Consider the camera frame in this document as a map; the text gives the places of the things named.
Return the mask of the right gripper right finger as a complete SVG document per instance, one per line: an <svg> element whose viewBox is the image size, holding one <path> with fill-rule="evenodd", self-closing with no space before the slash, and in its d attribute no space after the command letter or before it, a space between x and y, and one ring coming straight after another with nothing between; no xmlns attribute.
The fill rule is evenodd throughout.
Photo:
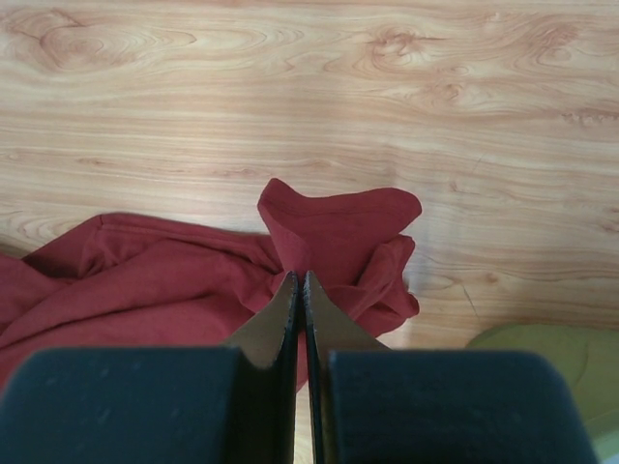
<svg viewBox="0 0 619 464"><path fill-rule="evenodd" d="M318 463L593 463L563 377L522 351L393 350L303 289Z"/></svg>

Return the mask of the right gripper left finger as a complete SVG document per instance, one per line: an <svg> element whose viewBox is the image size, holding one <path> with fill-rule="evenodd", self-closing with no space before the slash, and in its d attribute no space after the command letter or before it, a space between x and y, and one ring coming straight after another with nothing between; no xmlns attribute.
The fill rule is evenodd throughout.
<svg viewBox="0 0 619 464"><path fill-rule="evenodd" d="M289 463L298 279L211 347L38 352L1 399L5 463Z"/></svg>

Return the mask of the red t-shirt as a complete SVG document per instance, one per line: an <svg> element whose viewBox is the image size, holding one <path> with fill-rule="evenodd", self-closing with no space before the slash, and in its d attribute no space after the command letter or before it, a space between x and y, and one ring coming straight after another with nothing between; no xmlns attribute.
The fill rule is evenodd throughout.
<svg viewBox="0 0 619 464"><path fill-rule="evenodd" d="M403 279L422 211L378 188L306 197L262 191L266 234L133 214L92 217L22 258L1 259L1 377L65 346L212 345L261 310L288 273L317 275L329 298L382 335L419 311Z"/></svg>

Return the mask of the green plastic bin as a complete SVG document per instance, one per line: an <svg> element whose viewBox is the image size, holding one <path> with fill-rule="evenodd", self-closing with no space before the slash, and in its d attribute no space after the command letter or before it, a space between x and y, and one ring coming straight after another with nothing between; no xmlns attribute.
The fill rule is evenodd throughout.
<svg viewBox="0 0 619 464"><path fill-rule="evenodd" d="M519 350L546 358L565 378L600 459L618 454L618 332L563 325L504 325L471 349Z"/></svg>

